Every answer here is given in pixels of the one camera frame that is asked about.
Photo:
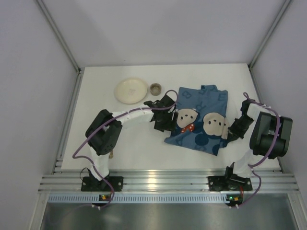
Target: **blue cloth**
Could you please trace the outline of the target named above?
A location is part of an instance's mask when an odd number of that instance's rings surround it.
[[[177,127],[164,142],[216,156],[227,146],[228,92],[202,85],[200,90],[180,87],[178,95]]]

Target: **metal extrusion bar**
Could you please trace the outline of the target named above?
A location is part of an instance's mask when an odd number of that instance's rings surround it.
[[[288,194],[290,205],[295,217],[297,226],[299,230],[307,229],[307,210],[302,198],[299,194]]]
[[[48,198],[49,198],[49,194],[38,194],[35,208],[33,211],[33,215],[32,215],[30,225],[28,228],[29,230],[40,229],[42,221],[43,221],[46,205],[48,202]]]
[[[129,194],[142,193],[212,193],[209,191],[208,176],[221,175],[223,171],[111,171],[110,175],[124,176],[122,192]],[[81,191],[79,172],[54,173],[43,177],[39,193],[74,193]],[[292,174],[281,172],[259,171],[262,177],[260,193],[292,193],[298,192],[296,180]],[[253,188],[258,187],[259,181],[251,177]],[[221,192],[222,194],[238,193]]]
[[[53,168],[52,168],[52,173],[54,173],[54,170],[58,164],[58,158],[62,156],[62,153],[66,147],[67,144],[67,137],[68,137],[68,131],[71,127],[71,121],[72,121],[72,116],[76,107],[76,103],[77,103],[77,98],[78,98],[78,94],[79,94],[79,90],[80,90],[80,86],[81,86],[81,82],[82,82],[82,77],[83,77],[83,70],[80,71],[80,73],[78,74],[77,78],[76,78],[76,82],[71,94],[71,99],[70,99],[70,103],[68,106],[68,110],[66,112],[66,116],[65,116],[65,122],[63,125],[63,129],[62,129],[62,133],[59,139],[59,144],[58,144],[58,148],[57,148],[57,155],[56,155],[56,159],[54,161],[53,164]]]
[[[256,54],[254,55],[251,63],[248,65],[249,69],[253,69],[253,67],[255,66],[260,54],[263,52],[266,44],[268,43],[269,39],[271,38],[272,34],[274,33],[276,27],[278,26],[278,24],[280,23],[281,19],[283,18],[283,16],[285,15],[287,9],[289,8],[290,4],[293,2],[293,0],[285,0],[281,9],[279,10],[276,18],[274,19],[272,25],[270,26],[267,34],[265,35],[263,41],[261,42],[259,48],[256,51]]]
[[[39,9],[43,13],[43,16],[45,17],[45,19],[47,20],[47,22],[51,26],[52,31],[54,32],[55,36],[57,37],[60,45],[62,46],[62,48],[63,48],[64,52],[66,53],[66,55],[68,56],[69,60],[71,61],[71,64],[75,68],[76,72],[79,72],[80,68],[78,66],[78,63],[76,62],[76,60],[73,57],[70,49],[68,48],[68,45],[65,42],[62,33],[59,31],[59,29],[58,29],[55,21],[53,20],[53,18],[51,16],[47,6],[45,5],[44,1],[43,0],[35,0],[35,2],[37,3]]]

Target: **cable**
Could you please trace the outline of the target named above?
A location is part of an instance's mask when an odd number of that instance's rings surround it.
[[[243,190],[243,187],[240,186],[240,196],[243,198],[243,194],[244,194],[244,190]]]
[[[258,175],[258,174],[256,174],[255,172],[254,172],[254,169],[252,168],[252,171],[251,171],[256,177],[258,177],[259,178],[259,185],[258,185],[258,188],[256,189],[256,191],[249,197],[249,198],[247,198],[247,200],[245,200],[242,204],[240,204],[240,205],[238,205],[238,207],[241,207],[241,206],[243,206],[243,205],[245,205],[248,201],[250,201],[256,194],[257,194],[257,192],[260,190],[260,188],[261,188],[261,184],[262,184],[262,179],[261,179],[261,177]]]
[[[249,97],[249,95],[248,95],[247,92],[244,92],[243,95],[244,95],[249,101],[251,101],[252,103],[257,104],[257,105],[259,105],[259,106],[261,106],[261,107],[264,106],[264,104],[258,103],[258,102],[256,102],[255,100],[251,99],[251,98]],[[256,173],[254,172],[254,167],[261,165],[261,164],[269,157],[271,151],[272,151],[273,148],[274,148],[274,145],[275,145],[275,143],[276,143],[277,137],[278,137],[279,127],[280,127],[280,118],[279,118],[279,115],[278,115],[278,113],[277,113],[275,110],[273,110],[273,109],[271,109],[271,108],[268,108],[268,107],[264,107],[264,108],[267,109],[267,110],[269,110],[269,111],[272,111],[272,112],[275,114],[275,116],[276,116],[276,129],[275,129],[274,137],[273,137],[272,143],[271,143],[271,145],[270,145],[270,147],[269,147],[267,153],[264,155],[264,157],[263,157],[259,162],[257,162],[256,164],[248,164],[248,166],[251,168],[251,172],[252,172],[256,177],[259,178],[259,185],[258,185],[258,188],[255,190],[255,192],[254,192],[247,200],[245,200],[242,204],[238,205],[237,208],[241,207],[242,205],[244,205],[244,204],[246,204],[248,201],[250,201],[251,198],[253,198],[253,197],[257,194],[257,192],[260,190],[262,180],[261,180],[261,177],[260,177],[258,174],[256,174]]]
[[[101,130],[103,127],[107,126],[109,123],[111,123],[112,121],[120,118],[120,117],[123,117],[123,116],[126,116],[128,115],[129,113],[132,113],[132,112],[135,112],[135,111],[138,111],[138,110],[168,110],[168,109],[171,109],[172,107],[174,107],[176,104],[177,104],[177,101],[178,101],[178,93],[175,91],[175,90],[168,90],[165,95],[167,95],[169,92],[174,92],[176,94],[176,101],[174,102],[174,104],[172,104],[171,106],[169,107],[165,107],[165,108],[150,108],[150,107],[144,107],[144,108],[135,108],[135,109],[131,109],[129,110],[128,112],[125,112],[125,113],[122,113],[118,116],[115,116],[113,118],[111,118],[110,120],[104,122],[101,126],[99,126],[81,145],[80,147],[74,152],[74,154],[72,155],[72,158],[74,159],[79,159],[79,158],[84,158],[84,159],[87,159],[93,166],[93,169],[94,171],[97,173],[97,175],[111,188],[111,198],[109,200],[109,202],[104,205],[103,207],[107,207],[108,205],[110,205],[111,201],[113,200],[114,198],[114,195],[115,195],[115,191],[114,191],[114,188],[113,186],[98,172],[98,170],[96,169],[95,167],[95,164],[93,162],[93,160],[87,156],[77,156],[78,152],[85,146],[85,144],[99,131]]]
[[[257,105],[259,105],[259,106],[263,106],[263,105],[264,105],[264,104],[258,103],[258,102],[256,102],[255,100],[251,99],[251,98],[249,97],[249,95],[248,95],[247,92],[244,92],[243,95],[244,95],[249,101],[251,101],[251,102],[254,103],[254,104],[257,104]],[[273,137],[272,143],[271,143],[271,145],[270,145],[270,147],[269,147],[267,153],[264,155],[264,157],[263,157],[259,162],[257,162],[256,164],[252,164],[252,165],[249,164],[249,167],[250,167],[250,168],[253,168],[253,167],[256,167],[256,166],[261,165],[261,164],[269,157],[270,153],[272,152],[272,150],[273,150],[273,148],[274,148],[274,145],[275,145],[275,143],[276,143],[277,137],[278,137],[279,127],[280,127],[280,118],[279,118],[279,115],[278,115],[278,113],[277,113],[275,110],[273,110],[273,109],[271,109],[271,108],[265,107],[265,109],[267,109],[267,110],[269,110],[269,111],[272,111],[272,112],[275,114],[275,116],[276,116],[276,129],[275,129],[274,137]]]
[[[83,168],[83,169],[81,170],[79,177],[80,177],[80,179],[82,180],[82,182],[83,182],[83,179],[81,178],[81,173],[83,172],[84,169],[87,169],[88,171],[90,171],[87,167],[85,167],[85,168]]]

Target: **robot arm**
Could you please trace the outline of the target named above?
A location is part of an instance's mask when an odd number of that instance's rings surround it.
[[[225,176],[213,176],[209,178],[211,191],[237,191],[240,186],[245,191],[252,190],[250,176],[252,168],[260,165],[254,163],[254,155],[266,156],[272,143],[276,131],[277,118],[275,113],[266,109],[265,105],[253,103],[251,100],[245,100],[241,107],[242,116],[235,119],[234,123],[228,130],[228,142],[244,138],[244,134],[249,126],[256,121],[255,128],[252,132],[249,147],[250,149],[238,161],[233,162],[226,168]],[[278,127],[277,139],[271,152],[269,159],[282,157],[286,154],[289,146],[292,119],[288,117],[279,117],[280,125]]]
[[[103,177],[108,177],[108,160],[110,152],[115,147],[119,138],[122,128],[129,128],[136,126],[142,122],[155,122],[154,129],[159,131],[173,131],[176,128],[177,113],[167,109],[174,105],[175,102],[167,95],[161,100],[155,102],[147,101],[144,103],[141,109],[137,109],[133,113],[129,113],[126,116],[117,118],[109,123],[108,126],[99,130],[89,141],[91,157],[94,162],[96,170]],[[124,112],[109,112],[108,110],[102,110],[94,119],[90,127],[87,129],[85,135],[88,138],[98,127],[100,127],[106,121],[118,117],[126,113]],[[96,187],[97,190],[103,189],[105,184],[101,181],[102,178],[97,174],[94,167],[91,166],[89,178],[86,178],[92,187]]]

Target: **purple cable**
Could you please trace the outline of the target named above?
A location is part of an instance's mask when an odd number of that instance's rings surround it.
[[[247,92],[244,92],[243,95],[244,95],[249,101],[251,101],[252,103],[257,104],[257,105],[259,105],[259,106],[263,106],[263,104],[258,103],[258,102],[255,102],[254,100],[250,99],[250,97],[248,96],[248,93],[247,93]],[[271,144],[270,148],[268,149],[267,153],[266,153],[266,154],[264,155],[264,157],[263,157],[259,162],[257,162],[256,164],[252,164],[252,165],[249,164],[249,167],[251,167],[251,168],[261,165],[261,164],[269,157],[270,153],[272,152],[272,150],[273,150],[273,148],[274,148],[274,145],[275,145],[275,143],[276,143],[277,137],[278,137],[279,126],[280,126],[280,118],[279,118],[279,115],[278,115],[278,113],[277,113],[275,110],[273,110],[273,109],[270,109],[270,108],[267,108],[267,107],[265,107],[265,109],[267,109],[267,110],[269,110],[269,111],[272,111],[272,112],[275,114],[275,116],[276,116],[276,129],[275,129],[275,134],[274,134],[274,137],[273,137],[273,140],[272,140],[272,144]]]
[[[110,205],[111,201],[113,200],[114,198],[114,195],[115,195],[115,191],[114,191],[114,188],[113,186],[98,172],[98,170],[96,169],[95,165],[94,165],[94,162],[91,158],[87,157],[87,156],[77,156],[78,152],[84,147],[84,145],[86,145],[86,143],[100,130],[102,129],[103,127],[107,126],[109,123],[111,123],[112,121],[120,118],[120,117],[123,117],[123,116],[126,116],[128,115],[129,113],[132,113],[134,111],[138,111],[138,110],[167,110],[167,109],[171,109],[173,108],[176,104],[177,104],[177,101],[178,101],[178,93],[175,91],[175,90],[168,90],[165,95],[167,95],[167,93],[169,92],[174,92],[176,94],[176,101],[174,104],[172,104],[171,106],[169,107],[165,107],[165,108],[150,108],[150,107],[145,107],[145,108],[135,108],[135,109],[131,109],[129,110],[128,112],[125,112],[123,114],[120,114],[116,117],[113,117],[111,118],[110,120],[104,122],[101,126],[99,126],[81,145],[80,147],[75,151],[75,153],[72,155],[72,158],[74,159],[79,159],[79,158],[85,158],[87,159],[93,166],[93,169],[94,171],[97,173],[97,175],[111,188],[111,193],[112,193],[112,196],[109,200],[109,202],[104,205],[103,207],[107,207],[108,205]]]
[[[244,95],[249,101],[251,101],[252,103],[257,104],[257,105],[259,105],[259,106],[263,106],[263,104],[258,103],[258,102],[256,102],[256,101],[254,101],[253,99],[251,99],[251,98],[249,97],[249,95],[248,95],[247,92],[244,92],[243,95]],[[252,170],[251,172],[252,172],[256,177],[259,178],[259,185],[258,185],[258,188],[255,190],[255,192],[254,192],[247,200],[245,200],[242,204],[238,205],[238,207],[241,207],[242,205],[244,205],[244,204],[246,204],[248,201],[250,201],[250,200],[257,194],[257,192],[260,190],[260,188],[261,188],[261,182],[262,182],[262,181],[261,181],[261,177],[260,177],[258,174],[256,174],[256,173],[254,172],[254,167],[256,167],[256,166],[258,166],[258,165],[261,165],[261,164],[269,157],[271,151],[272,151],[273,148],[274,148],[274,145],[275,145],[275,143],[276,143],[277,137],[278,137],[279,126],[280,126],[280,118],[279,118],[279,115],[278,115],[278,113],[277,113],[275,110],[273,110],[273,109],[270,109],[270,108],[267,108],[267,107],[265,107],[265,109],[267,109],[267,110],[269,110],[269,111],[272,111],[272,112],[275,114],[275,116],[276,116],[276,129],[275,129],[275,134],[274,134],[274,137],[273,137],[273,140],[272,140],[272,144],[270,145],[270,147],[269,147],[267,153],[264,155],[264,157],[263,157],[259,162],[257,162],[256,164],[249,164],[249,165],[248,165],[248,166],[251,168],[251,170]]]
[[[259,185],[258,185],[258,188],[256,189],[256,191],[255,191],[247,200],[245,200],[242,204],[238,205],[239,207],[241,207],[242,205],[244,205],[244,204],[246,204],[248,201],[250,201],[250,200],[257,194],[257,192],[259,192],[259,190],[260,190],[260,188],[261,188],[261,183],[262,183],[261,177],[260,177],[258,174],[256,174],[256,173],[254,172],[254,170],[252,170],[251,172],[252,172],[256,177],[259,178]]]

